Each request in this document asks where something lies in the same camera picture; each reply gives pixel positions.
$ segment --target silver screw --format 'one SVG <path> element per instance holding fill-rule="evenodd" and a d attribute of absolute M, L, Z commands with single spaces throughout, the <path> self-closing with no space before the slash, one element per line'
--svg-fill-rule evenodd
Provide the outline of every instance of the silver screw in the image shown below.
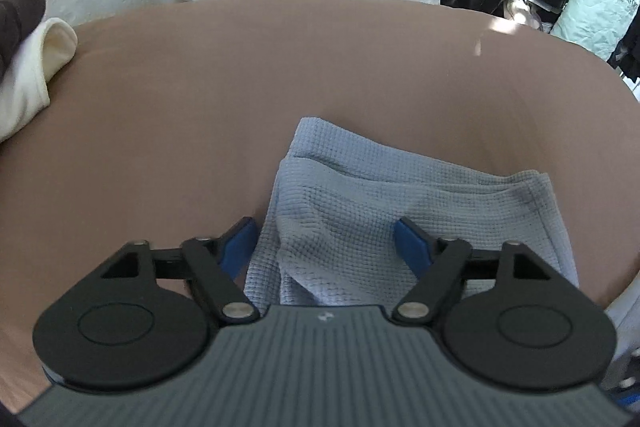
<path fill-rule="evenodd" d="M 398 306 L 398 313 L 406 319 L 422 319 L 429 315 L 429 307 L 421 302 L 403 302 Z"/>
<path fill-rule="evenodd" d="M 621 380 L 618 384 L 620 389 L 629 389 L 633 384 L 636 383 L 636 377 L 625 378 L 625 380 Z"/>
<path fill-rule="evenodd" d="M 229 302 L 222 312 L 230 319 L 246 319 L 254 313 L 254 307 L 246 302 Z"/>

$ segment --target black circular joint cover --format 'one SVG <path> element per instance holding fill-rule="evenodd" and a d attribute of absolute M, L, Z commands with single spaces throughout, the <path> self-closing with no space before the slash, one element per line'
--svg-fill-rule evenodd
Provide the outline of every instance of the black circular joint cover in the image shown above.
<path fill-rule="evenodd" d="M 566 281 L 497 284 L 454 306 L 442 336 L 472 373 L 527 391 L 597 380 L 616 345 L 607 315 Z"/>
<path fill-rule="evenodd" d="M 204 349 L 209 327 L 191 299 L 149 285 L 74 287 L 33 329 L 48 376 L 86 391 L 124 391 L 177 373 Z"/>

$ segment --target brown table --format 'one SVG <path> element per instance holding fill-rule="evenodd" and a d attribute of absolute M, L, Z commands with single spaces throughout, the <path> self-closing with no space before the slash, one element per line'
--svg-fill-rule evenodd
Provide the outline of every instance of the brown table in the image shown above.
<path fill-rule="evenodd" d="M 302 116 L 493 174 L 548 172 L 582 288 L 615 298 L 639 267 L 640 105 L 584 49 L 494 21 L 395 0 L 206 0 L 78 28 L 51 106 L 2 146 L 0 400 L 20 409 L 43 389 L 33 323 L 119 246 L 261 216 Z"/>

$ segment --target brown tablecloth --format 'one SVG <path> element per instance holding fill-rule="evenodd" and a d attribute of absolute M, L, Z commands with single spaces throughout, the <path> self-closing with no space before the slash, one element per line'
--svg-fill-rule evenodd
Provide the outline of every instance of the brown tablecloth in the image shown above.
<path fill-rule="evenodd" d="M 612 300 L 638 270 L 640 105 L 584 49 L 493 21 L 206 0 L 78 28 L 51 106 L 0 153 L 0 400 L 43 389 L 36 318 L 122 244 L 261 216 L 302 116 L 493 174 L 548 172 L 581 286 Z"/>

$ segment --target gray garment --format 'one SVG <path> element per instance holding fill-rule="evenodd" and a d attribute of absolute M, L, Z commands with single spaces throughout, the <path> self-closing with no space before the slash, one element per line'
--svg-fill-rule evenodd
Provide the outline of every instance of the gray garment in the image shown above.
<path fill-rule="evenodd" d="M 546 174 L 492 176 L 304 118 L 280 163 L 244 291 L 262 313 L 277 303 L 389 309 L 416 282 L 394 249 L 402 216 L 476 248 L 517 239 L 578 283 Z M 467 294 L 491 284 L 469 282 Z"/>

